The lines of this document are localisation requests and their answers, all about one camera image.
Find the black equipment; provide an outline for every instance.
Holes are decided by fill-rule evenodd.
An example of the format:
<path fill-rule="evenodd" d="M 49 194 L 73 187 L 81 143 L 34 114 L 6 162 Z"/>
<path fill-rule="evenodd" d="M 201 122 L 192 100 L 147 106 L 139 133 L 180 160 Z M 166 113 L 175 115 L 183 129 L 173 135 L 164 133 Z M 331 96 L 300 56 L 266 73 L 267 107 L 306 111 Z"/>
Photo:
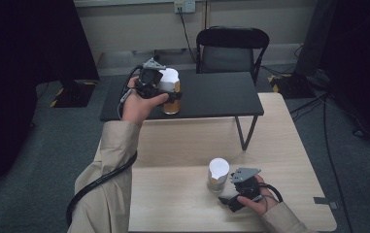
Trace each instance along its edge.
<path fill-rule="evenodd" d="M 260 169 L 255 168 L 238 168 L 235 173 L 231 174 L 231 182 L 235 184 L 236 191 L 239 192 L 236 196 L 227 199 L 219 197 L 219 201 L 223 205 L 229 206 L 229 209 L 235 213 L 245 206 L 237 200 L 238 196 L 245 196 L 258 202 L 263 196 L 260 194 L 262 187 L 269 188 L 278 197 L 279 203 L 283 202 L 281 193 L 272 185 L 268 183 L 259 183 L 254 175 L 258 174 Z"/>
<path fill-rule="evenodd" d="M 122 116 L 123 103 L 129 96 L 131 89 L 133 88 L 136 90 L 136 93 L 144 99 L 151 99 L 163 93 L 169 94 L 169 98 L 166 100 L 165 103 L 174 103 L 175 100 L 179 100 L 182 98 L 181 92 L 164 91 L 157 87 L 157 85 L 160 83 L 161 78 L 163 77 L 163 74 L 161 74 L 159 70 L 165 70 L 166 66 L 160 65 L 157 61 L 155 61 L 156 59 L 157 57 L 151 58 L 147 62 L 143 63 L 143 65 L 136 66 L 127 76 L 118 102 L 119 119 L 121 119 Z M 137 70 L 140 70 L 139 79 L 135 82 L 135 86 L 133 88 L 130 88 L 127 86 L 127 84 Z"/>

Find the wooden table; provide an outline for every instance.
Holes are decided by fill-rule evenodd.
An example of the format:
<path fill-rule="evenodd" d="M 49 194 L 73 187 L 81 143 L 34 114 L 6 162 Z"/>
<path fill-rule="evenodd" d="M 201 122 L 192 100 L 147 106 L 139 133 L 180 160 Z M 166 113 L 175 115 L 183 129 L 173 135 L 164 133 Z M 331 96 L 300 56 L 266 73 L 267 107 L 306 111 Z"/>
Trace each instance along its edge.
<path fill-rule="evenodd" d="M 234 117 L 145 121 L 139 156 L 133 165 L 130 231 L 250 231 L 266 228 L 244 208 L 232 213 L 207 188 L 208 164 L 215 157 L 238 167 L 260 168 L 265 181 L 276 187 L 285 202 L 310 228 L 333 231 L 336 221 L 324 197 L 284 99 L 259 93 L 264 109 L 249 148 L 240 148 Z M 246 130 L 251 116 L 240 117 Z M 222 195 L 236 194 L 227 182 Z"/>

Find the table leg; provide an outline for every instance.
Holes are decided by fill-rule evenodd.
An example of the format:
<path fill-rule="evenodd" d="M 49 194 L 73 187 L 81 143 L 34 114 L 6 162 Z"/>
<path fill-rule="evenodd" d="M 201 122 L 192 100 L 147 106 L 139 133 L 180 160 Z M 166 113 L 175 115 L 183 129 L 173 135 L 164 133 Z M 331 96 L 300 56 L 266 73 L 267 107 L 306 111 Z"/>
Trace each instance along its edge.
<path fill-rule="evenodd" d="M 237 125 L 237 131 L 239 132 L 239 138 L 240 138 L 240 143 L 242 145 L 242 150 L 246 150 L 248 148 L 249 142 L 251 141 L 251 137 L 254 131 L 254 126 L 256 125 L 258 116 L 254 116 L 251 124 L 251 129 L 249 130 L 248 133 L 248 138 L 246 141 L 243 139 L 243 133 L 242 133 L 242 127 L 240 126 L 240 121 L 239 118 L 236 116 L 236 125 Z"/>

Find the black curtain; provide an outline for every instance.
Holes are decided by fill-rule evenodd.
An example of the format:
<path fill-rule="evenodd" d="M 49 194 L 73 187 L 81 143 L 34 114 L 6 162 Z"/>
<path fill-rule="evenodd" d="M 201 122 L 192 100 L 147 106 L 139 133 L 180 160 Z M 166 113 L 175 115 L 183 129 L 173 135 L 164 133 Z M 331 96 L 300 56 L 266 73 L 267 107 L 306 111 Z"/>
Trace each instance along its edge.
<path fill-rule="evenodd" d="M 370 126 L 370 0 L 340 0 L 321 68 Z"/>
<path fill-rule="evenodd" d="M 29 131 L 38 83 L 98 79 L 72 0 L 0 0 L 0 176 Z"/>

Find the power outlet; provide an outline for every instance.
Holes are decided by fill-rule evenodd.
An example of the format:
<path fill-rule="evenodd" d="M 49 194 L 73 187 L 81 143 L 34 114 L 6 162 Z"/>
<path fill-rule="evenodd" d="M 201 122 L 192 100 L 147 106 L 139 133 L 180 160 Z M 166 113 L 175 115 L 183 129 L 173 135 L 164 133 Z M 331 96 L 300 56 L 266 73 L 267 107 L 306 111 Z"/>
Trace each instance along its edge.
<path fill-rule="evenodd" d="M 175 8 L 175 13 L 178 13 L 179 9 L 181 9 L 182 13 L 185 12 L 185 1 L 176 1 L 173 5 Z"/>
<path fill-rule="evenodd" d="M 196 12 L 196 2 L 195 1 L 185 1 L 185 12 L 186 13 Z"/>
<path fill-rule="evenodd" d="M 175 8 L 175 13 L 178 13 L 179 9 L 181 9 L 182 13 L 194 13 L 196 12 L 196 2 L 195 1 L 175 1 L 174 8 Z"/>

